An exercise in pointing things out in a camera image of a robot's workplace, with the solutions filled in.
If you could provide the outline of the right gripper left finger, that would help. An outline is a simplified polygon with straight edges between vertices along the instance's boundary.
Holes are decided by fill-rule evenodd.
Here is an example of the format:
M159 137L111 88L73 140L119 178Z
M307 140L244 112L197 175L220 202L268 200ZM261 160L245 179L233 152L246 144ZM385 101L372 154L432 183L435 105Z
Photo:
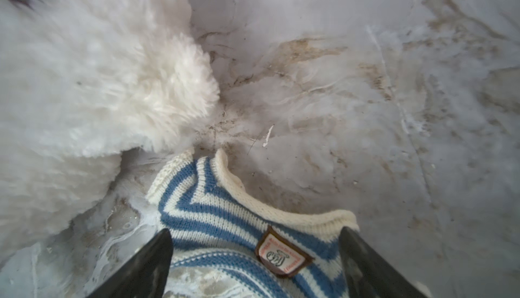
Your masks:
M173 256L164 228L88 298L162 298Z

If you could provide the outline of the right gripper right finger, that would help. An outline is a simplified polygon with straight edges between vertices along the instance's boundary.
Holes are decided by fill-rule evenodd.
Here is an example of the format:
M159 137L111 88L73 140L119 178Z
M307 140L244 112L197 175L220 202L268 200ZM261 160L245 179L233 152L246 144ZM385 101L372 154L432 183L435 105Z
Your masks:
M339 253L349 296L354 298L426 298L383 259L357 231L344 227Z

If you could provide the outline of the blue white striped knit sweater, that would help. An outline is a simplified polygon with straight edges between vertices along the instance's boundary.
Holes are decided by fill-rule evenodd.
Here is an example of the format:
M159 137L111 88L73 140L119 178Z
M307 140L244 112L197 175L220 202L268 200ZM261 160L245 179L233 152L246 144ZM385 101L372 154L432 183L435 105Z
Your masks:
M223 150L174 157L147 199L173 239L171 265L208 268L256 297L350 297L339 253L344 227L359 231L351 211L296 214L248 195Z

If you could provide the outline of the white fluffy teddy bear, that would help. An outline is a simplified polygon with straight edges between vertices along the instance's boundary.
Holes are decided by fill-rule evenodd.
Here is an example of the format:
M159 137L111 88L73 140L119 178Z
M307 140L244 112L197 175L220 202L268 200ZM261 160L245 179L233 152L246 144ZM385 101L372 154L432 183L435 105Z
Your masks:
M188 0L1 0L1 260L174 150L219 101Z

